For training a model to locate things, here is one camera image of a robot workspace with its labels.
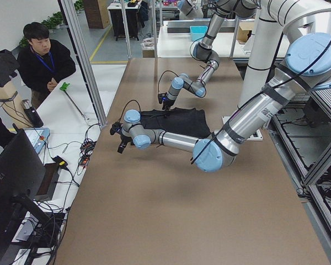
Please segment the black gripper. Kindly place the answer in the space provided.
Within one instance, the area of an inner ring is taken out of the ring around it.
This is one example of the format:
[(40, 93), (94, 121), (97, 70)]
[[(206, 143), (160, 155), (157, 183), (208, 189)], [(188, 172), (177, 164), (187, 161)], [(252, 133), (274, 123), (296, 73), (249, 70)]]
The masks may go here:
[(168, 93), (157, 94), (159, 104), (162, 104), (162, 110), (170, 110), (174, 104), (174, 100), (168, 98)]
[(110, 135), (114, 135), (114, 134), (120, 135), (121, 143), (118, 146), (118, 153), (123, 153), (127, 144), (132, 141), (132, 138), (129, 136), (125, 136), (122, 133), (122, 123), (119, 121), (116, 121), (115, 123), (113, 123), (110, 128)]

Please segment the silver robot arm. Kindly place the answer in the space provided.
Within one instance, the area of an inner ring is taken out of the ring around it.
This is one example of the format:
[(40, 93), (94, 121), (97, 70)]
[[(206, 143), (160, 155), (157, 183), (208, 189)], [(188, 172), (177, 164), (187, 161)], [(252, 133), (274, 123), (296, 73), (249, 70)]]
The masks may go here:
[(215, 40), (220, 27), (230, 12), (234, 12), (241, 19), (250, 18), (257, 9), (253, 1), (216, 1), (214, 13), (207, 27), (207, 31), (202, 39), (197, 39), (193, 49), (193, 58), (206, 63), (202, 74), (197, 80), (192, 81), (189, 76), (182, 73), (175, 77), (167, 93), (159, 93), (158, 101), (162, 104), (163, 110), (169, 110), (175, 103), (181, 89), (186, 89), (199, 98), (206, 95), (205, 85), (218, 69), (220, 58), (217, 52), (213, 51), (212, 43)]
[[(237, 110), (224, 125), (210, 131), (204, 121), (176, 118), (173, 107), (181, 90), (206, 96), (206, 85), (220, 65), (212, 48), (226, 16), (257, 15), (255, 36)], [(298, 93), (331, 88), (331, 1), (216, 1), (204, 37), (191, 50), (205, 68), (196, 80), (176, 75), (158, 95), (160, 111), (124, 110), (110, 129), (140, 150), (152, 144), (192, 153), (192, 163), (205, 172), (229, 166), (240, 145), (286, 106)]]

